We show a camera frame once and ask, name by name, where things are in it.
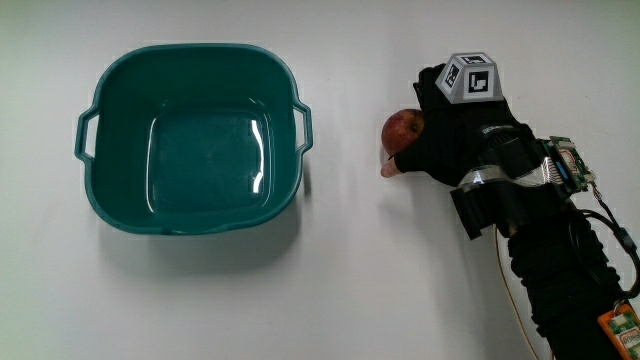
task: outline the teal plastic basin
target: teal plastic basin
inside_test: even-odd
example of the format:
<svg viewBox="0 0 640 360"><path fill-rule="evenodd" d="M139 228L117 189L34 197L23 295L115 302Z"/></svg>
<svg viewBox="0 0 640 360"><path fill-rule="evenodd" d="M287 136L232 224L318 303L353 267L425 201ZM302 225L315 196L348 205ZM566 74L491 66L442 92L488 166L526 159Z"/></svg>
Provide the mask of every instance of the teal plastic basin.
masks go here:
<svg viewBox="0 0 640 360"><path fill-rule="evenodd" d="M282 60L250 45L183 44L133 51L106 70L79 118L75 155L88 200L108 224L206 234L280 213L312 145L311 111Z"/></svg>

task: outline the red apple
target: red apple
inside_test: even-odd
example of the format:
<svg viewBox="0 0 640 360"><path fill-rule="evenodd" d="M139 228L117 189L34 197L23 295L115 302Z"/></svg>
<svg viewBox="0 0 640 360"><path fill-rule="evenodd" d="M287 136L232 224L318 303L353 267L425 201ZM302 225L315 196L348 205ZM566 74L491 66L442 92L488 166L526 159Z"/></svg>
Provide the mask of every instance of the red apple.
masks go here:
<svg viewBox="0 0 640 360"><path fill-rule="evenodd" d="M406 149L424 129L422 111L404 109L391 115L382 127L382 146L389 155Z"/></svg>

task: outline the black cable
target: black cable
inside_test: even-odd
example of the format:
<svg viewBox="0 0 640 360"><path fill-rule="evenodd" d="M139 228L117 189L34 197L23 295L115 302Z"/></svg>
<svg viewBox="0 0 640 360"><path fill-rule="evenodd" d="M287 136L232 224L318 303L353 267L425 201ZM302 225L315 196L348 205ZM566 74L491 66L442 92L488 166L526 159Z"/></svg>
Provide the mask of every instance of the black cable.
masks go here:
<svg viewBox="0 0 640 360"><path fill-rule="evenodd" d="M620 225L617 223L617 221L611 214L611 211L609 210L609 208L606 205L604 205L601 199L598 198L598 201L601 203L601 205L603 205L603 208L607 211L607 214L610 216L611 220L607 219L603 215L592 210L578 210L578 212L582 213L585 219L594 218L594 219L600 220L602 223L607 225L609 229L611 229L611 231L613 232L614 236L616 237L616 239L618 240L622 248L631 257L631 260L633 261L633 265L636 270L636 279L633 286L631 286L631 288L628 291L607 286L606 283L595 272L593 272L593 270L585 263L582 256L580 255L581 253L580 237L574 225L577 218L574 218L569 222L569 239L571 242L571 246L574 250L576 257L578 258L578 261L589 272L591 277L598 283L598 285L600 285L606 291L611 291L616 293L617 296L621 297L620 299L621 301L635 298L638 296L638 294L640 294L640 257L638 257L638 254L636 252L636 249L637 249L636 245L633 243L633 240L631 239L627 231L623 227L620 227Z"/></svg>

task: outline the black fabric sleeve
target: black fabric sleeve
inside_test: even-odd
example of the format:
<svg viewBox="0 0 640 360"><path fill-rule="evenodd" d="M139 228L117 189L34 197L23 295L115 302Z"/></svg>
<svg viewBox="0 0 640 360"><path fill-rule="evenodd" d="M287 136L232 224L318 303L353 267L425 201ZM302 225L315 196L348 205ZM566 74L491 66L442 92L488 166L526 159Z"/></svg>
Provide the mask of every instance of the black fabric sleeve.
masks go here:
<svg viewBox="0 0 640 360"><path fill-rule="evenodd" d="M620 289L602 244L580 214L562 214L519 229L509 240L511 268L522 279L531 318L557 360L621 359L597 322L613 309L617 294L597 284L578 262L569 238L572 219L580 227L582 258L608 286Z"/></svg>

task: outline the fiducial marker cube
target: fiducial marker cube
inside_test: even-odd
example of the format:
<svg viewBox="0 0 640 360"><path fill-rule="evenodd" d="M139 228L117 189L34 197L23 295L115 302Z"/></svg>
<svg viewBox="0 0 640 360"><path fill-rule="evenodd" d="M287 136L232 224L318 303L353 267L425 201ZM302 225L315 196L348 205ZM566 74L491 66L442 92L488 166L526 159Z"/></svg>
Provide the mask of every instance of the fiducial marker cube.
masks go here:
<svg viewBox="0 0 640 360"><path fill-rule="evenodd" d="M452 104L504 100L498 67L483 52L451 55L436 85Z"/></svg>

